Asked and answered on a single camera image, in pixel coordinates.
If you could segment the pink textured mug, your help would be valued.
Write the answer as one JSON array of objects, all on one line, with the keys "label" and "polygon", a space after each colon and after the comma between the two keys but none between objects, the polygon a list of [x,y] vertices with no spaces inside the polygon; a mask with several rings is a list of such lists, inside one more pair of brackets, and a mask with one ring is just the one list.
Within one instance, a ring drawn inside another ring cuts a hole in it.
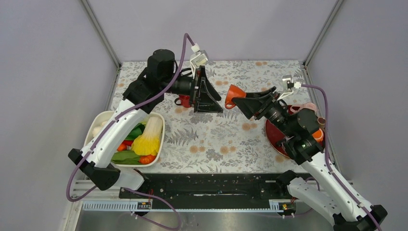
[{"label": "pink textured mug", "polygon": [[317,113],[319,111],[318,107],[312,103],[312,102],[307,102],[304,104],[293,104],[290,106],[289,108],[289,112],[295,114],[297,112],[299,112],[302,109],[310,109],[312,111],[314,111],[315,113]]}]

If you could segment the pale pink mug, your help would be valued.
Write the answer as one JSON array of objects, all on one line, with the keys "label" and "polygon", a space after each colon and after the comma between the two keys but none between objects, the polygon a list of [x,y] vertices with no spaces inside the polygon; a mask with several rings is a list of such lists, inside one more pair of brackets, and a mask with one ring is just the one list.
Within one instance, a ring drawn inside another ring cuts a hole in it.
[{"label": "pale pink mug", "polygon": [[323,144],[324,141],[324,131],[319,128],[318,131],[314,132],[312,134],[313,138],[316,140],[316,142],[318,142],[319,144]]}]

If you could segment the small orange cup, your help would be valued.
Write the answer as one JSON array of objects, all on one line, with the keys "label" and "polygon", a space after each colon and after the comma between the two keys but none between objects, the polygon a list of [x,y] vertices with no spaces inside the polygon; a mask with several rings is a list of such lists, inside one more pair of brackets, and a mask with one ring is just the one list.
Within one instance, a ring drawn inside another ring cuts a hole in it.
[{"label": "small orange cup", "polygon": [[226,109],[232,109],[236,104],[232,101],[233,98],[245,98],[246,93],[235,85],[230,85],[225,98],[224,106]]}]

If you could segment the red enamel mug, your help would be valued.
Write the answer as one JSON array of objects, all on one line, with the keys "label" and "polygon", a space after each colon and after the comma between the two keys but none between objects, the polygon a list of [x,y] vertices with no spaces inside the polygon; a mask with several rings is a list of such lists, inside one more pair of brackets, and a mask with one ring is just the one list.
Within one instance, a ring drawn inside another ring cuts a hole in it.
[{"label": "red enamel mug", "polygon": [[175,103],[175,105],[183,106],[184,108],[190,108],[191,107],[190,96],[188,96],[188,95],[179,95],[174,100],[174,103]]}]

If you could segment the brown glazed ceramic mug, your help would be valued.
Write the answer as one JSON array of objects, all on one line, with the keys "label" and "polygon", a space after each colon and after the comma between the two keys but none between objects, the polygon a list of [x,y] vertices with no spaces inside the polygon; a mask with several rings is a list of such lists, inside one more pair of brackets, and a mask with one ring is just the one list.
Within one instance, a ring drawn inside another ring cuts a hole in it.
[{"label": "brown glazed ceramic mug", "polygon": [[327,123],[327,121],[326,121],[325,118],[323,118],[323,117],[318,117],[318,124],[319,124],[319,127],[320,127],[322,130],[325,129],[326,123]]}]

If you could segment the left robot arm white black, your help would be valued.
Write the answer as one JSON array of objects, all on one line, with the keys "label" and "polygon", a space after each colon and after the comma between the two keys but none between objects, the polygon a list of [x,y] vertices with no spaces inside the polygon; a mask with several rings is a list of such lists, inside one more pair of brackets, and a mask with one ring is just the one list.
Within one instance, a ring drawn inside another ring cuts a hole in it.
[{"label": "left robot arm white black", "polygon": [[111,163],[116,148],[131,130],[164,100],[165,93],[187,95],[195,113],[222,113],[221,96],[209,82],[207,54],[197,47],[189,60],[190,74],[182,75],[172,51],[159,49],[123,93],[114,114],[87,145],[72,149],[68,157],[101,191],[112,186],[130,188],[138,198],[149,193],[149,185],[135,170],[121,170]]}]

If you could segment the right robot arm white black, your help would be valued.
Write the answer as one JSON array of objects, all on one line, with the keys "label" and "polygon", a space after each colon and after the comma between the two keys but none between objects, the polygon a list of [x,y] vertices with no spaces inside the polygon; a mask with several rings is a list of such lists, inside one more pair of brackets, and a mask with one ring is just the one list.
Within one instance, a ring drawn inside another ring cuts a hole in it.
[{"label": "right robot arm white black", "polygon": [[319,191],[288,170],[278,177],[278,196],[302,200],[336,231],[380,230],[387,211],[382,205],[373,205],[366,200],[333,166],[326,141],[314,138],[320,129],[315,111],[303,108],[297,113],[289,113],[283,98],[300,87],[302,84],[295,82],[285,84],[282,93],[277,93],[274,88],[246,93],[231,85],[225,107],[237,106],[247,118],[266,118],[284,135],[277,145],[323,187],[323,191]]}]

